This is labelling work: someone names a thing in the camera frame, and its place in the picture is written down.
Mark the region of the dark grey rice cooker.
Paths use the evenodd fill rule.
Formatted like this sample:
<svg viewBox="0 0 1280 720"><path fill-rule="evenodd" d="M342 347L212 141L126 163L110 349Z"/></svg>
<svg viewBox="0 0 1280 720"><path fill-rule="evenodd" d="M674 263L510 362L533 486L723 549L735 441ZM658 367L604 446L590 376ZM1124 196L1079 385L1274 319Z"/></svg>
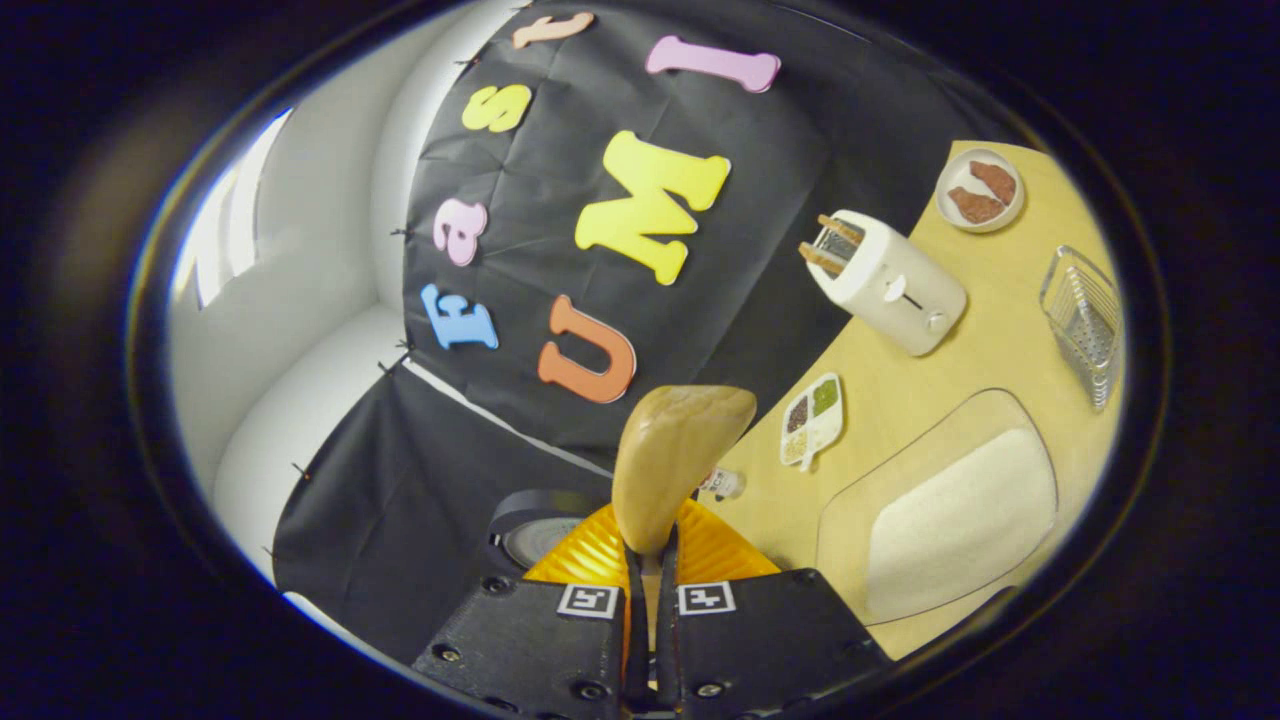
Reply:
<svg viewBox="0 0 1280 720"><path fill-rule="evenodd" d="M488 523L485 556L497 571L520 575L605 503L603 495L570 489L521 489L508 495Z"/></svg>

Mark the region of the metal wire chopstick holder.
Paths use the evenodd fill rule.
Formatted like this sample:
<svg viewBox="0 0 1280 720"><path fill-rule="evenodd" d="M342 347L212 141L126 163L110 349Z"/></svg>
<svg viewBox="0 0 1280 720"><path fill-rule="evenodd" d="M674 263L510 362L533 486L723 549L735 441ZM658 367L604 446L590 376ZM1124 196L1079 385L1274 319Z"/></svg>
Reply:
<svg viewBox="0 0 1280 720"><path fill-rule="evenodd" d="M1092 410L1102 413L1123 365L1124 324L1115 283L1088 256L1060 245L1038 301L1064 361Z"/></svg>

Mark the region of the brown meat piece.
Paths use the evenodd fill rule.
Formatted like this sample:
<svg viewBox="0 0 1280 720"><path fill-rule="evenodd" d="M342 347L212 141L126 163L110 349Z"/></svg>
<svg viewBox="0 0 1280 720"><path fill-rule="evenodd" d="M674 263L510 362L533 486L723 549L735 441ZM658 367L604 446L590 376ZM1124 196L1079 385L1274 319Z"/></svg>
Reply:
<svg viewBox="0 0 1280 720"><path fill-rule="evenodd" d="M969 170L982 181L993 196L1005 206L1010 206L1018 191L1014 176L998 164L970 160Z"/></svg>
<svg viewBox="0 0 1280 720"><path fill-rule="evenodd" d="M997 197L974 193L964 187L951 188L947 192L947 196L954 202L960 215L968 223L975 225L992 222L1006 210L1006 206Z"/></svg>

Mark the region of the long ceiling light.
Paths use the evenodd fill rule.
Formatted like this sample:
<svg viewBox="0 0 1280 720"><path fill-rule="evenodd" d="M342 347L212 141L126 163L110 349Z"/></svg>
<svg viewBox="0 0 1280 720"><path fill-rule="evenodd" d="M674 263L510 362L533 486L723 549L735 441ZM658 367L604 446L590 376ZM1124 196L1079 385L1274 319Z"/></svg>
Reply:
<svg viewBox="0 0 1280 720"><path fill-rule="evenodd" d="M294 109L273 118L218 177L186 237L184 266L197 307L212 304L224 288L259 259L256 231L260 184L270 152Z"/></svg>

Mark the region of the white divided condiment dish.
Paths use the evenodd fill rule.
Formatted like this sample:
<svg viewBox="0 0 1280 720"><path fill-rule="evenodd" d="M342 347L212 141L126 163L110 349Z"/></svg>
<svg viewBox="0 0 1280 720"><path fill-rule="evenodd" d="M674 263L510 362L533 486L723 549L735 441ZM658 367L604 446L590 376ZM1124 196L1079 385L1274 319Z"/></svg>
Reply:
<svg viewBox="0 0 1280 720"><path fill-rule="evenodd" d="M844 432L844 387L840 375L827 372L797 393L783 413L780 461L806 471L814 457Z"/></svg>

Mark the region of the black backdrop cloth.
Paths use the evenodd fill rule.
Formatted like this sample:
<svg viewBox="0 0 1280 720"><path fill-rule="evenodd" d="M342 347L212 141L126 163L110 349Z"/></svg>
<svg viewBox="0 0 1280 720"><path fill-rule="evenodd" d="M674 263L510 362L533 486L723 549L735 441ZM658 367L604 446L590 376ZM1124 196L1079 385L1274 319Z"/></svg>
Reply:
<svg viewBox="0 0 1280 720"><path fill-rule="evenodd" d="M604 489L650 389L762 413L849 315L796 247L817 215L910 231L957 140L1016 142L973 82L826 0L538 0L425 138L404 225L408 365L326 438L276 587L410 665L521 489Z"/></svg>

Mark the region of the clear plastic rice box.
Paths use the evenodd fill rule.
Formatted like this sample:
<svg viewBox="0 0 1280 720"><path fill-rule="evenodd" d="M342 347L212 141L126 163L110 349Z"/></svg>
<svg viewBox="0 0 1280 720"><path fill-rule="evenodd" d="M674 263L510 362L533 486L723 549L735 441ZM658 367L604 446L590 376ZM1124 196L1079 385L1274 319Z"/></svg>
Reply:
<svg viewBox="0 0 1280 720"><path fill-rule="evenodd" d="M1025 405L1012 392L1001 388L979 391L948 411L933 414L928 421L919 424L911 433L891 439L881 448L874 448L870 452L868 468L856 470L851 480L842 486L826 503L817 525L815 566L861 623L869 626L887 624L870 623L867 611L870 532L879 512L896 498L916 488L974 448L1006 430L1021 427L1039 434L1050 456L1036 421ZM1050 533L1011 571L1021 566L1048 536ZM1011 571L978 591L996 585ZM959 600L974 596L978 591Z"/></svg>

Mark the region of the wooden spoon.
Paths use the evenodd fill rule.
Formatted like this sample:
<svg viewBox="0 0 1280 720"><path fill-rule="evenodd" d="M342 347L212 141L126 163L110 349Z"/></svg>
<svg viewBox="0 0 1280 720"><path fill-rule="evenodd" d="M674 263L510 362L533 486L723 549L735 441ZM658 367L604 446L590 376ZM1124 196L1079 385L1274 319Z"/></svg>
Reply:
<svg viewBox="0 0 1280 720"><path fill-rule="evenodd" d="M639 401L620 439L611 507L640 568L660 564L680 509L755 414L755 395L732 386L662 386Z"/></svg>

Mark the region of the white toaster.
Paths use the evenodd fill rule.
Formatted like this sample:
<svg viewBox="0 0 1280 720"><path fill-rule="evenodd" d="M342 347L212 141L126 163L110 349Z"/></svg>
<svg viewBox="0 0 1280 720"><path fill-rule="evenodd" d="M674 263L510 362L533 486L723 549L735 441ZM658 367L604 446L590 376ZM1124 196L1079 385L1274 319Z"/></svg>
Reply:
<svg viewBox="0 0 1280 720"><path fill-rule="evenodd" d="M806 263L818 288L908 355L933 352L966 311L968 295L959 279L876 218L844 209L826 215L858 228L863 241L854 247L819 224L808 243L842 258L847 266L831 278Z"/></svg>

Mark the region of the white round plate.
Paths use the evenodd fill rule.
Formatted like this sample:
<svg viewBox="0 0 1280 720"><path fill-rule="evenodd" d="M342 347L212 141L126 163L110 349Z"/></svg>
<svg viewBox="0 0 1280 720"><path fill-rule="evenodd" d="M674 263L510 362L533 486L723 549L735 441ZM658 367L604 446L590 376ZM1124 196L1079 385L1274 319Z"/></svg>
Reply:
<svg viewBox="0 0 1280 720"><path fill-rule="evenodd" d="M969 161L978 160L992 164L998 164L1006 170L1009 170L1018 182L1018 191L1010 206L1000 217L995 218L992 222L984 224L972 224L968 223L957 211L954 202L947 196L947 192L955 187L964 187L974 193L983 193L993 196L988 187L980 181L970 174ZM960 151L955 158L950 159L934 187L934 205L941 214L941 217L955 225L960 231L965 231L974 234L986 234L996 231L1001 231L1007 225L1011 225L1020 215L1027 201L1027 186L1016 169L1011 163L1010 158L1005 154L992 149L992 147L974 147Z"/></svg>

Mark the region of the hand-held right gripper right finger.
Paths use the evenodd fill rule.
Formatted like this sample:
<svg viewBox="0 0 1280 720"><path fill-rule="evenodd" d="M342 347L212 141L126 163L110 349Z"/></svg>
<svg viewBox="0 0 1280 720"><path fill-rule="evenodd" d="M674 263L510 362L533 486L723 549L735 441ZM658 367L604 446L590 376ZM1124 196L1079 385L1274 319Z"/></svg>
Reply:
<svg viewBox="0 0 1280 720"><path fill-rule="evenodd" d="M687 500L660 556L655 697L678 716L783 716L891 659L814 568L782 570Z"/></svg>

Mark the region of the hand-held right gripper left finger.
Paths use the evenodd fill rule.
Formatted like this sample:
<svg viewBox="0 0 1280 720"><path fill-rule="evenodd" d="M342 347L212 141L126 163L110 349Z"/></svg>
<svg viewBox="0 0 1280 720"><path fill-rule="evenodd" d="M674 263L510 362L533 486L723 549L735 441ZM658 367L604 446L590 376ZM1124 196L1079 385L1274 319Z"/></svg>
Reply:
<svg viewBox="0 0 1280 720"><path fill-rule="evenodd" d="M506 575L483 546L479 575L413 661L422 678L521 719L622 719L628 565L614 532L599 559L614 575Z"/></svg>

